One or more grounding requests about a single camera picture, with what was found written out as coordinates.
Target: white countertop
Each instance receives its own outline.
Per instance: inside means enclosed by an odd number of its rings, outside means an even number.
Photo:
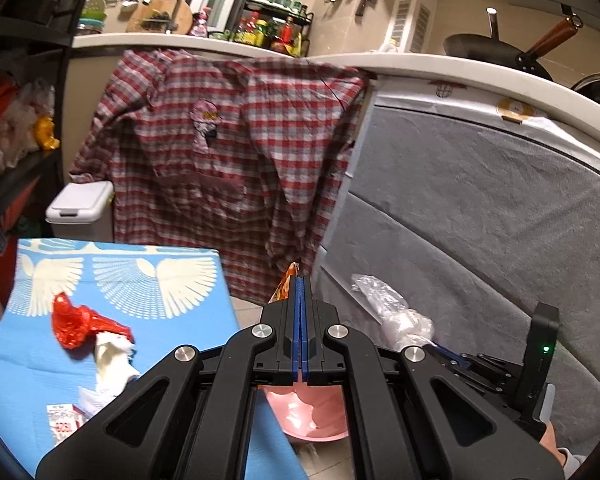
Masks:
[[[600,142],[600,105],[571,89],[503,66],[431,54],[331,54],[314,62],[355,66],[381,76],[442,79],[490,90],[544,110]]]
[[[235,57],[286,57],[254,46],[179,34],[125,32],[74,38],[74,48],[94,46],[160,46],[215,52]],[[600,105],[557,83],[511,68],[431,54],[331,54],[308,61],[354,66],[381,76],[442,79],[497,92],[544,110],[600,142]]]
[[[76,36],[72,48],[94,46],[161,46],[215,52],[235,57],[286,57],[284,54],[264,50],[256,46],[184,36],[183,34],[154,34],[151,32],[120,32],[116,34],[90,34]]]

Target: wok handle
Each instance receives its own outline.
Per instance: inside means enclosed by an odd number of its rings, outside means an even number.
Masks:
[[[554,48],[557,48],[565,41],[570,40],[582,28],[582,20],[576,16],[568,16],[546,33],[538,42],[532,46],[527,54],[537,59],[546,56]]]

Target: trash can lid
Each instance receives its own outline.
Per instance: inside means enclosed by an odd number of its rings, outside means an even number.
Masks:
[[[108,181],[67,184],[46,209],[50,224],[90,224],[100,219],[113,197]]]

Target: human hand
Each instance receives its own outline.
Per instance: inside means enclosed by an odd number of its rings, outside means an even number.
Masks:
[[[554,425],[551,422],[546,425],[546,431],[540,440],[540,445],[555,456],[558,462],[560,462],[560,466],[564,467],[567,462],[567,457],[558,451],[558,445],[555,442]]]

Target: air vent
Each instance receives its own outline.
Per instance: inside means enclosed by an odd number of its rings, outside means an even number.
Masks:
[[[404,24],[407,21],[407,14],[411,7],[411,0],[403,0],[398,3],[398,11],[395,13],[394,30],[391,33],[391,39],[395,44],[400,45],[402,41],[402,33],[404,32]]]
[[[424,46],[424,37],[427,33],[427,26],[429,25],[429,17],[431,12],[424,5],[420,6],[420,12],[418,13],[418,19],[416,20],[416,29],[413,33],[413,41],[411,42],[411,51],[416,54],[422,52]]]

